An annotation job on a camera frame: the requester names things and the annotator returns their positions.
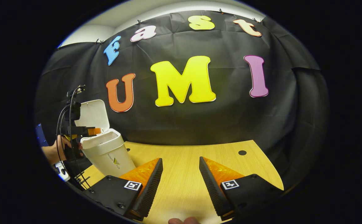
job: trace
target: yellow letter m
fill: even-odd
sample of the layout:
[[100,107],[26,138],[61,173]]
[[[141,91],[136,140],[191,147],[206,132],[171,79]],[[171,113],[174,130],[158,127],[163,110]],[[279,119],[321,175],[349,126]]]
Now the yellow letter m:
[[156,73],[157,94],[156,106],[170,106],[174,99],[168,95],[169,87],[178,102],[185,102],[189,86],[192,84],[192,94],[189,100],[192,103],[211,102],[215,100],[215,93],[211,90],[208,76],[210,58],[195,56],[189,58],[182,75],[169,61],[161,61],[151,66]]

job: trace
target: white ceiling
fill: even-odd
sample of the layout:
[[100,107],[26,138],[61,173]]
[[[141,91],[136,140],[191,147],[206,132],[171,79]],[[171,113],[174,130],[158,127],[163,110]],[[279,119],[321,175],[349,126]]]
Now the white ceiling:
[[[126,21],[129,21],[138,15],[143,14],[147,11],[154,10],[158,7],[175,4],[180,2],[188,2],[182,0],[129,0],[122,4],[116,5],[111,9],[103,12],[102,14],[98,15],[97,17],[93,18],[89,22],[84,25],[101,25],[101,26],[108,26],[108,27],[119,27]],[[255,10],[252,7],[245,5],[244,3],[240,3],[234,0],[216,0],[216,1],[209,1],[205,4],[210,4],[213,2],[218,3],[225,3],[232,6],[236,6],[242,10],[248,10],[253,12],[254,14],[260,15],[261,18],[265,17],[264,14]]]

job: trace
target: screw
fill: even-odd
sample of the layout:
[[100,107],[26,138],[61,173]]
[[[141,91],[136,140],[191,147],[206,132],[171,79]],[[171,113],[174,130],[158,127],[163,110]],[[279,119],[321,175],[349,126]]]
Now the screw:
[[119,208],[126,208],[125,204],[122,204],[122,203],[117,203],[117,206],[118,206]]

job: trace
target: table surface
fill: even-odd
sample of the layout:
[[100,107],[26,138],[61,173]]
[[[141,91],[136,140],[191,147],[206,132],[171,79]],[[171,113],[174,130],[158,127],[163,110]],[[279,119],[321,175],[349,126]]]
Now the table surface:
[[[201,224],[223,223],[215,213],[208,190],[199,171],[199,157],[204,156],[248,176],[259,175],[283,190],[275,167],[253,141],[205,146],[154,146],[125,142],[136,167],[156,158],[163,159],[163,173],[145,224],[167,224],[170,218],[196,217]],[[104,175],[94,166],[84,171],[92,186]]]

